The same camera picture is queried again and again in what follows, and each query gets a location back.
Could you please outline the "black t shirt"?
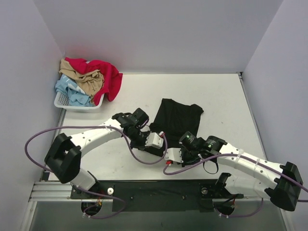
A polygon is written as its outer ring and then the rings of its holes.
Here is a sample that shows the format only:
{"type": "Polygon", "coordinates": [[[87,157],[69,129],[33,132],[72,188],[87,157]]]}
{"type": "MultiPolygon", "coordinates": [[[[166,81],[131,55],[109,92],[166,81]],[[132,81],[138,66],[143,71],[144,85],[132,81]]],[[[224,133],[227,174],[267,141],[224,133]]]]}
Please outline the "black t shirt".
{"type": "Polygon", "coordinates": [[[172,99],[162,99],[156,117],[149,125],[150,131],[164,132],[167,147],[179,148],[179,140],[185,132],[197,135],[203,112],[196,104],[184,105],[172,99]]]}

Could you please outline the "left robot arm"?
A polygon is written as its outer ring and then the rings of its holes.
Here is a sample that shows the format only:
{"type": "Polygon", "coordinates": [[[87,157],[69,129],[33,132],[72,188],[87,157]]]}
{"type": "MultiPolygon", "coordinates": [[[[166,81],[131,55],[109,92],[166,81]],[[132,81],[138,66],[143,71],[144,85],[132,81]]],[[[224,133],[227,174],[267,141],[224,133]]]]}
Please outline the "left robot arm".
{"type": "Polygon", "coordinates": [[[71,183],[82,188],[87,198],[98,195],[99,186],[94,176],[82,169],[81,159],[100,145],[126,136],[134,144],[144,147],[147,132],[141,128],[149,116],[140,108],[134,113],[118,113],[90,130],[67,136],[59,134],[53,141],[45,159],[45,164],[61,183],[71,183]]]}

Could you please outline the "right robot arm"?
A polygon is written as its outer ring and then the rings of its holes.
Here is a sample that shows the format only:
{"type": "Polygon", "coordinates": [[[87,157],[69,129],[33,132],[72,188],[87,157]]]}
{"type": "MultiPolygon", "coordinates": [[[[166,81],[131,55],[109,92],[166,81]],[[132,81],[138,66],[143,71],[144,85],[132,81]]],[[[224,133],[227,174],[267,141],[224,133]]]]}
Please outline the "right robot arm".
{"type": "Polygon", "coordinates": [[[246,153],[215,136],[206,140],[197,138],[189,131],[179,140],[183,161],[196,163],[208,158],[216,166],[225,165],[243,172],[247,177],[221,173],[209,188],[215,198],[252,196],[269,199],[275,206],[294,211],[303,180],[297,166],[291,162],[274,163],[246,153]]]}

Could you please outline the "red t shirt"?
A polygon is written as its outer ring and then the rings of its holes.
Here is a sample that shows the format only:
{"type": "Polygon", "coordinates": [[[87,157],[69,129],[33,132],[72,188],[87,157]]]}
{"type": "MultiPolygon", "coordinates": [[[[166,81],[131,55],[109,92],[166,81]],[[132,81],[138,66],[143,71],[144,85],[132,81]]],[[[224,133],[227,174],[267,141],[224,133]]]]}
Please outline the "red t shirt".
{"type": "Polygon", "coordinates": [[[103,86],[93,96],[93,103],[97,106],[100,102],[101,96],[104,94],[108,101],[113,101],[118,95],[121,83],[122,73],[110,63],[101,60],[92,60],[87,62],[85,59],[71,59],[66,57],[66,61],[72,66],[72,68],[79,74],[88,74],[91,71],[98,70],[103,75],[103,86]]]}

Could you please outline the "tan t shirt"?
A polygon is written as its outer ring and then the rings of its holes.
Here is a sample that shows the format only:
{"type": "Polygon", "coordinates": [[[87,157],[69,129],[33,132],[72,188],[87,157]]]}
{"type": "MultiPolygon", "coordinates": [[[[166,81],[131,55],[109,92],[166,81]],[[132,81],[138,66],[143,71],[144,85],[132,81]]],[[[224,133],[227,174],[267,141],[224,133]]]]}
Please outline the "tan t shirt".
{"type": "Polygon", "coordinates": [[[77,85],[92,98],[104,85],[104,77],[99,69],[81,74],[65,59],[61,60],[59,73],[74,80],[77,85]]]}

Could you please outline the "light blue t shirt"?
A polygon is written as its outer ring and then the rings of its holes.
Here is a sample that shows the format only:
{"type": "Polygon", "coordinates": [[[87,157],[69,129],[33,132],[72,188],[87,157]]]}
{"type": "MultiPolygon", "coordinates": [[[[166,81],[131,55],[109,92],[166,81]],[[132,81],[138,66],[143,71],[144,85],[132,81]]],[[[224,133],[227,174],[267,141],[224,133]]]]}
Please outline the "light blue t shirt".
{"type": "Polygon", "coordinates": [[[55,85],[56,92],[60,92],[68,98],[69,106],[78,107],[92,107],[91,97],[82,90],[77,83],[66,76],[61,74],[60,79],[55,85]]]}

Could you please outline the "white plastic basket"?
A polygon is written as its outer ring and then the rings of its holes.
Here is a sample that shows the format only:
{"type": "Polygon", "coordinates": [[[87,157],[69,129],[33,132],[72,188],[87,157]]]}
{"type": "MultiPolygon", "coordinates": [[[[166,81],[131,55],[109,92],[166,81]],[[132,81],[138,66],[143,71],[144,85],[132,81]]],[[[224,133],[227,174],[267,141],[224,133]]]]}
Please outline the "white plastic basket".
{"type": "Polygon", "coordinates": [[[70,112],[98,113],[103,103],[103,99],[104,99],[104,94],[101,96],[99,104],[97,106],[92,106],[92,107],[70,106],[68,97],[62,94],[61,92],[58,92],[56,93],[55,96],[54,106],[57,108],[65,109],[70,112]]]}

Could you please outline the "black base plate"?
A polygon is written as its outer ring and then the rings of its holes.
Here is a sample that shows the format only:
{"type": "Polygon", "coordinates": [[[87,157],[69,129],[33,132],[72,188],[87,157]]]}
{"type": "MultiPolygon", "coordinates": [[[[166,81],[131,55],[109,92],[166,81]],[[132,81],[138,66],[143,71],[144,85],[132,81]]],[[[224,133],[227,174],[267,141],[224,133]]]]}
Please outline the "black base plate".
{"type": "Polygon", "coordinates": [[[238,193],[228,192],[216,179],[209,180],[101,180],[90,191],[105,194],[114,190],[117,199],[112,211],[121,208],[126,212],[180,212],[213,211],[212,201],[221,199],[223,204],[233,198],[242,199],[238,193]]]}

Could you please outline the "aluminium frame rail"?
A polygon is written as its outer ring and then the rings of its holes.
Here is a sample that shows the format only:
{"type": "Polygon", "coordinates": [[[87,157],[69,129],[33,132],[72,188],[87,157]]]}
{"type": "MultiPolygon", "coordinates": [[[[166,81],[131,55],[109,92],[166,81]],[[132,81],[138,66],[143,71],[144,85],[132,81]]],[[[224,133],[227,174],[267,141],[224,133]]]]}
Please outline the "aluminium frame rail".
{"type": "MultiPolygon", "coordinates": [[[[243,198],[270,199],[274,195],[274,189],[259,180],[231,177],[226,183],[219,183],[230,193],[242,194],[243,198]]],[[[34,184],[30,195],[31,201],[82,201],[95,202],[106,201],[115,198],[114,190],[109,188],[107,193],[95,193],[89,190],[81,190],[77,186],[56,181],[41,181],[34,184]]]]}

